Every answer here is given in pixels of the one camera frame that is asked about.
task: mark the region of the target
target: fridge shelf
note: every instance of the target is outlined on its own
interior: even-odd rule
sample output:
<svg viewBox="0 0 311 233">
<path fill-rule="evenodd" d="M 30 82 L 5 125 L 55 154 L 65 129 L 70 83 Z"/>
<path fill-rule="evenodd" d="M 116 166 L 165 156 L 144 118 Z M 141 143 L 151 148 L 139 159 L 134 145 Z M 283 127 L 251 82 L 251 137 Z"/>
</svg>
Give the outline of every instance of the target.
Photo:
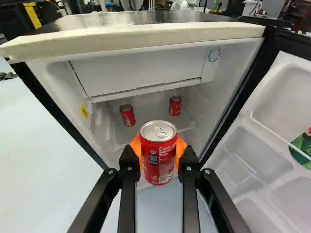
<svg viewBox="0 0 311 233">
<path fill-rule="evenodd" d="M 245 109 L 251 119 L 290 143 L 310 127 L 309 87 L 311 70 L 301 64 L 286 63 L 267 74 Z"/>
<path fill-rule="evenodd" d="M 179 116 L 171 116 L 167 103 L 165 106 L 154 107 L 150 105 L 134 106 L 136 124 L 126 127 L 118 109 L 113 112 L 113 129 L 115 135 L 115 145 L 113 151 L 123 149 L 126 144 L 131 143 L 136 135 L 139 134 L 143 124 L 151 120 L 165 120 L 171 122 L 177 128 L 177 133 L 191 130 L 196 127 L 196 122 L 190 117 L 185 108 L 181 107 Z"/>
</svg>

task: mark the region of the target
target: red soda can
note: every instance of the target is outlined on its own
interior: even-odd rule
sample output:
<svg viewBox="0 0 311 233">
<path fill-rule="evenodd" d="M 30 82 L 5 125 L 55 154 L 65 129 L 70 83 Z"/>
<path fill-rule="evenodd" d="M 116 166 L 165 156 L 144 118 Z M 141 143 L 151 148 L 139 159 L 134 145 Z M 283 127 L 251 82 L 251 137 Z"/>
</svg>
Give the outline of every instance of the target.
<svg viewBox="0 0 311 233">
<path fill-rule="evenodd" d="M 140 129 L 141 159 L 145 179 L 153 185 L 164 185 L 173 177 L 177 130 L 164 120 L 153 120 Z"/>
<path fill-rule="evenodd" d="M 180 114 L 181 96 L 173 95 L 170 97 L 170 115 L 175 117 Z"/>
<path fill-rule="evenodd" d="M 124 125 L 127 127 L 131 127 L 135 125 L 135 115 L 132 105 L 124 104 L 120 106 L 120 113 L 123 119 Z"/>
</svg>

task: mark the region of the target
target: open fridge door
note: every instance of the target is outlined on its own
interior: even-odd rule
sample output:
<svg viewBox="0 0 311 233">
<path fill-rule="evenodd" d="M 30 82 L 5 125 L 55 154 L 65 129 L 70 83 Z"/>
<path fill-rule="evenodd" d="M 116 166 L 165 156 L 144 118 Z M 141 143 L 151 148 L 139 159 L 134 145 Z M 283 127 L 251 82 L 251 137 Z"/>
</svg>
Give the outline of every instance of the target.
<svg viewBox="0 0 311 233">
<path fill-rule="evenodd" d="M 251 232 L 308 233 L 311 39 L 271 28 L 265 33 L 201 163 L 219 176 Z"/>
</svg>

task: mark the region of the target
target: black cable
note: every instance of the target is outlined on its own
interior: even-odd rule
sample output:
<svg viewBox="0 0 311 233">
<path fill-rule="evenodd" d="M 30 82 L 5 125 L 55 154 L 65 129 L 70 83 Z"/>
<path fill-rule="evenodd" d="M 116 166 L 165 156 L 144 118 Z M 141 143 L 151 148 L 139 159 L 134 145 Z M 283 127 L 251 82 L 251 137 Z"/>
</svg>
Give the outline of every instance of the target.
<svg viewBox="0 0 311 233">
<path fill-rule="evenodd" d="M 257 2 L 256 2 L 256 5 L 255 5 L 255 7 L 252 9 L 252 11 L 249 13 L 249 16 L 253 13 L 253 11 L 256 9 L 256 7 L 258 6 L 258 3 L 259 3 L 259 1 L 260 0 L 258 0 Z"/>
</svg>

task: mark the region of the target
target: yellow object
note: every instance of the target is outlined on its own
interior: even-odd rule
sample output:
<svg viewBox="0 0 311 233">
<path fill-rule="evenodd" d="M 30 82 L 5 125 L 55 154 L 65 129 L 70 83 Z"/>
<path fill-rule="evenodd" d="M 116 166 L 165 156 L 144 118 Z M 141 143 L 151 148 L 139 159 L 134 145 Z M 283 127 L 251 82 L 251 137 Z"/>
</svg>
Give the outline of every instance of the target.
<svg viewBox="0 0 311 233">
<path fill-rule="evenodd" d="M 133 141 L 130 143 L 130 146 L 132 147 L 133 151 L 139 158 L 139 166 L 140 169 L 142 168 L 142 160 L 141 160 L 141 143 L 140 143 L 140 135 L 137 135 Z M 180 138 L 177 138 L 176 142 L 176 156 L 175 156 L 175 168 L 178 172 L 178 162 L 179 158 L 183 155 L 184 150 L 186 149 L 187 144 Z"/>
<path fill-rule="evenodd" d="M 88 112 L 87 112 L 87 110 L 83 104 L 81 104 L 80 112 L 81 112 L 82 116 L 87 120 Z"/>
<path fill-rule="evenodd" d="M 33 23 L 34 27 L 37 29 L 37 28 L 40 28 L 42 25 L 40 23 L 40 20 L 38 19 L 38 16 L 35 13 L 33 6 L 35 6 L 34 2 L 24 3 L 24 7 L 27 11 L 27 14 L 31 22 Z"/>
</svg>

